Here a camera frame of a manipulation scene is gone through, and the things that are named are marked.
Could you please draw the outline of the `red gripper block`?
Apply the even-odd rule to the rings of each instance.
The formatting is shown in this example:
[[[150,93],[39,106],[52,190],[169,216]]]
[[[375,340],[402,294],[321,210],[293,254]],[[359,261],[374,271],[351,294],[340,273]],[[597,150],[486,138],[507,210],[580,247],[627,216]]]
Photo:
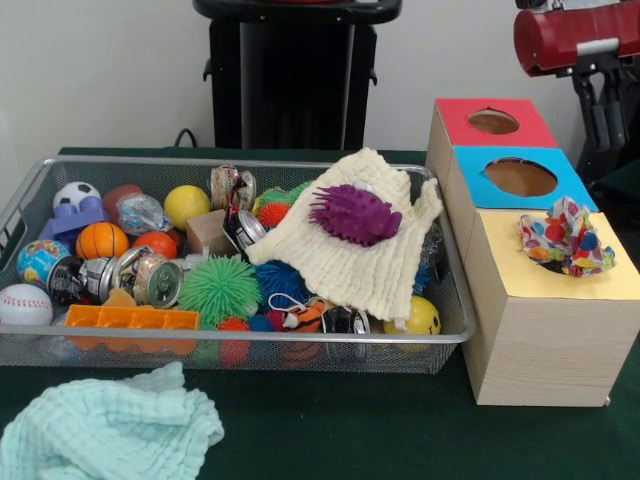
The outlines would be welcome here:
[[[639,4],[595,2],[573,6],[548,2],[547,9],[523,9],[515,17],[513,42],[522,70],[531,77],[573,67],[572,82],[579,98],[586,137],[596,151],[628,143],[627,90],[639,82]],[[590,62],[606,57],[602,105],[598,103]]]

